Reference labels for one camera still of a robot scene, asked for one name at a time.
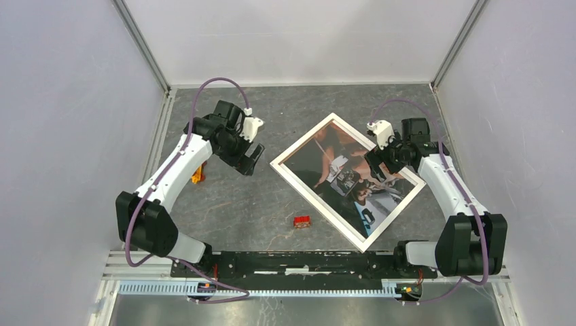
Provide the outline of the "white wooden picture frame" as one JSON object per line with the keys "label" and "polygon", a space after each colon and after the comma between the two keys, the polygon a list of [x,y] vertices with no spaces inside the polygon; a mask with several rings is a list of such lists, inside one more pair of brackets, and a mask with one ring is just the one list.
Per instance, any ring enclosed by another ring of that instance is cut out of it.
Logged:
{"label": "white wooden picture frame", "polygon": [[426,183],[403,168],[379,177],[364,158],[375,143],[335,113],[314,126],[270,165],[335,229],[366,251]]}

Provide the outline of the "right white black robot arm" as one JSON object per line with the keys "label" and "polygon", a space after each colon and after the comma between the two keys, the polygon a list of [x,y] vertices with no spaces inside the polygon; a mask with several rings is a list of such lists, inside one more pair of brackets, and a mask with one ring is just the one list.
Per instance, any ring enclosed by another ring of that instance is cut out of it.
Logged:
{"label": "right white black robot arm", "polygon": [[409,277],[420,266],[443,276],[460,276],[485,283],[499,274],[507,236],[507,221],[480,204],[457,173],[447,148],[432,141],[425,118],[404,119],[401,130],[385,120],[367,123],[367,133],[376,140],[365,159],[379,179],[413,168],[429,186],[446,218],[435,242],[401,241],[392,259],[394,272]]}

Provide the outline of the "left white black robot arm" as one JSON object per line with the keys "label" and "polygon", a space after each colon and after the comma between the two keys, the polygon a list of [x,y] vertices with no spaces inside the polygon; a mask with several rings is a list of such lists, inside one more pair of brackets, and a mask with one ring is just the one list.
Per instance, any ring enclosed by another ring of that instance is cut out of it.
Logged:
{"label": "left white black robot arm", "polygon": [[211,156],[217,156],[242,175],[252,175],[264,146],[253,145],[264,121],[233,103],[219,101],[213,113],[187,124],[176,147],[158,170],[133,192],[121,192],[115,201],[119,238],[127,247],[158,257],[187,261],[196,276],[213,269],[210,246],[179,231],[170,216],[176,199],[193,174]]}

